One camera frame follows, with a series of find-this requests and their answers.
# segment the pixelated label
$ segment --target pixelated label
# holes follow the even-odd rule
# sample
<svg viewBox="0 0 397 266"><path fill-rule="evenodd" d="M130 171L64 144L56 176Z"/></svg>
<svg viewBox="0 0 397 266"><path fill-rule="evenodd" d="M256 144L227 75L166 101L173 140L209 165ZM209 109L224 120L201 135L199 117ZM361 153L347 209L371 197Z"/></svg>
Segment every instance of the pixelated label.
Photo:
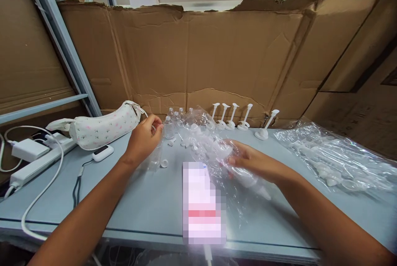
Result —
<svg viewBox="0 0 397 266"><path fill-rule="evenodd" d="M190 245L223 245L221 197L201 162L183 163L183 239Z"/></svg>

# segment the patterned pouch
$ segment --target patterned pouch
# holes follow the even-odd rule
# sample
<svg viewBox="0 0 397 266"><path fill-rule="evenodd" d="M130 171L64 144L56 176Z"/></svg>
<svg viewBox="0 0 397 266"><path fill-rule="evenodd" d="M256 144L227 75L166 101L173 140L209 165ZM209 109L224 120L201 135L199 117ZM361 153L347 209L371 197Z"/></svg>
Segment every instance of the patterned pouch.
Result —
<svg viewBox="0 0 397 266"><path fill-rule="evenodd" d="M46 129L69 132L70 137L84 150L96 150L131 132L146 112L133 101L125 101L115 112L99 116L79 116L58 119Z"/></svg>

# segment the charger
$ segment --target charger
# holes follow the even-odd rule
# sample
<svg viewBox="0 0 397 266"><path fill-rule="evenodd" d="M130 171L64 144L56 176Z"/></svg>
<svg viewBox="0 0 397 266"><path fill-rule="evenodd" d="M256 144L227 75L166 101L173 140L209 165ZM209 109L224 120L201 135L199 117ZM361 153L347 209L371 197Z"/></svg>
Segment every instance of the charger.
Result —
<svg viewBox="0 0 397 266"><path fill-rule="evenodd" d="M21 142L15 142L12 144L11 155L29 163L50 151L49 147L33 141L32 139L25 139Z"/></svg>

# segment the plastic bottle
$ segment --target plastic bottle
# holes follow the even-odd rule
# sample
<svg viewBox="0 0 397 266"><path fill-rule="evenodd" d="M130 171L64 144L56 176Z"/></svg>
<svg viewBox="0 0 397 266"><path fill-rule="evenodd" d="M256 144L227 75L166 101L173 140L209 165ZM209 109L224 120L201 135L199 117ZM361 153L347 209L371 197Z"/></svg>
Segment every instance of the plastic bottle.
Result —
<svg viewBox="0 0 397 266"><path fill-rule="evenodd" d="M186 120L186 113L183 108L179 108L179 116L181 117L182 123L184 123Z"/></svg>
<svg viewBox="0 0 397 266"><path fill-rule="evenodd" d="M193 108L189 108L189 111L186 113L186 123L188 125L192 125L195 122L195 118L193 115Z"/></svg>
<svg viewBox="0 0 397 266"><path fill-rule="evenodd" d="M166 139L171 140L174 137L174 123L171 120L171 116L165 117L164 122L164 136Z"/></svg>
<svg viewBox="0 0 397 266"><path fill-rule="evenodd" d="M170 107L167 116L173 116L173 115L174 115L174 108Z"/></svg>
<svg viewBox="0 0 397 266"><path fill-rule="evenodd" d="M175 133L179 133L180 128L182 127L182 120L179 112L174 112L174 115L171 117L172 122L174 123Z"/></svg>

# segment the table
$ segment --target table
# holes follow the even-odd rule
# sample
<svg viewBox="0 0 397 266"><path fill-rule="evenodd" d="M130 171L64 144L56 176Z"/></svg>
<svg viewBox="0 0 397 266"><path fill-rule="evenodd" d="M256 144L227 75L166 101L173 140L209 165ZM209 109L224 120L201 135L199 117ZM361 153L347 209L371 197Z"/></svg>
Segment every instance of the table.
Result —
<svg viewBox="0 0 397 266"><path fill-rule="evenodd" d="M390 203L395 204L396 199L392 194L382 194L384 201L381 201L364 194L331 193L297 156L271 135L268 140L260 141L254 137L254 131L223 131L222 135L251 145L293 168L380 243L395 250L395 230L390 230L395 228L394 205ZM125 151L129 136L112 142L115 152L108 158L86 165L81 198L114 166ZM76 177L81 165L90 159L91 152L79 147L65 156L59 176L28 214L31 230L49 234L71 212ZM169 161L168 168L157 172L141 170L132 176L106 226L102 242L168 251L189 250L182 241L182 162L192 161L192 157L177 140L173 147L164 142L162 159ZM0 233L24 236L20 225L22 215L53 177L58 164L0 203ZM272 201L258 201L242 186L238 189L249 199L245 221L238 221L236 210L227 211L227 243L224 248L214 249L213 255L302 264L319 259L321 251L279 190L273 191Z"/></svg>

